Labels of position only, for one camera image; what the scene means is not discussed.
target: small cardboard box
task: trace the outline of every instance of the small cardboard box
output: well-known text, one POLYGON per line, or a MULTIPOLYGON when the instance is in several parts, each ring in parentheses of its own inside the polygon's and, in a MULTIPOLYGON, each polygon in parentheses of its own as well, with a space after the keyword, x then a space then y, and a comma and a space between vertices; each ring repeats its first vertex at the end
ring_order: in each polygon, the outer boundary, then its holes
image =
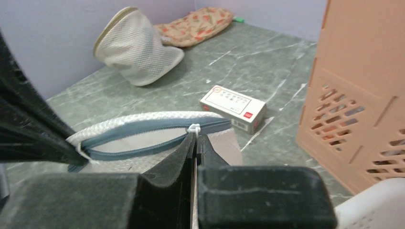
POLYGON ((265 102, 218 85, 200 100, 200 106, 229 118, 233 126, 251 135, 266 114, 265 102))

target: mesh laundry bag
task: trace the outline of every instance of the mesh laundry bag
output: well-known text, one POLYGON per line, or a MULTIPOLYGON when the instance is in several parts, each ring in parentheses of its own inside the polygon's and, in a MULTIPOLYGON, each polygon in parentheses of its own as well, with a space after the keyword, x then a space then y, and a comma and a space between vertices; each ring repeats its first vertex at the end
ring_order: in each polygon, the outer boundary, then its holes
POLYGON ((159 33, 135 7, 118 12, 94 44, 93 55, 117 69, 131 84, 150 84, 184 57, 181 49, 163 46, 159 33))
POLYGON ((208 136, 228 164, 242 164, 230 120, 211 112, 153 112, 111 119, 70 136, 67 141, 88 154, 91 163, 70 166, 69 171, 143 173, 175 151, 196 129, 198 135, 208 136))

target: black fabric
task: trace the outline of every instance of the black fabric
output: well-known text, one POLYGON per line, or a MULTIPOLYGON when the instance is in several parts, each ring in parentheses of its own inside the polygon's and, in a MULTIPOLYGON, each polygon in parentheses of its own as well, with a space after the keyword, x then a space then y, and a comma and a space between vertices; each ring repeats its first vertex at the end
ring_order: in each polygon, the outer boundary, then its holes
POLYGON ((1 229, 189 229, 195 146, 189 134, 144 174, 54 174, 20 186, 1 229))
POLYGON ((0 114, 1 161, 45 160, 75 165, 87 162, 65 139, 2 97, 0 114))
POLYGON ((319 174, 305 167, 198 169, 200 229, 334 229, 319 174))
POLYGON ((204 167, 222 167, 229 164, 218 155, 207 135, 198 138, 197 141, 197 164, 204 167))
POLYGON ((66 139, 72 130, 41 98, 18 66, 0 31, 0 95, 10 103, 24 107, 29 115, 66 139))
POLYGON ((84 165, 65 141, 74 134, 37 94, 0 32, 0 161, 54 161, 84 165))

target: black foam pad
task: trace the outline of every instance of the black foam pad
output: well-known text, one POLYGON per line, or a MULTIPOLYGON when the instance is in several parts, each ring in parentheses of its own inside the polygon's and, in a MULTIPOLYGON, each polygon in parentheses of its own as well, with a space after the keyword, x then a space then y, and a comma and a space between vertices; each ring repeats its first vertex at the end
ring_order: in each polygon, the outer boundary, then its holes
POLYGON ((305 167, 198 168, 200 229, 334 229, 325 185, 305 167))

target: white mesh bag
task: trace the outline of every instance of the white mesh bag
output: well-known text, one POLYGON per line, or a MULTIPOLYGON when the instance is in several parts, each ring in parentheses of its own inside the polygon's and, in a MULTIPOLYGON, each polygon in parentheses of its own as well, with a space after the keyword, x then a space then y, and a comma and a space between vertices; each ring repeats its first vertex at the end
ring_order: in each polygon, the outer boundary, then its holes
POLYGON ((117 69, 131 84, 150 84, 184 57, 183 50, 163 46, 160 35, 135 7, 118 12, 94 44, 93 55, 117 69))

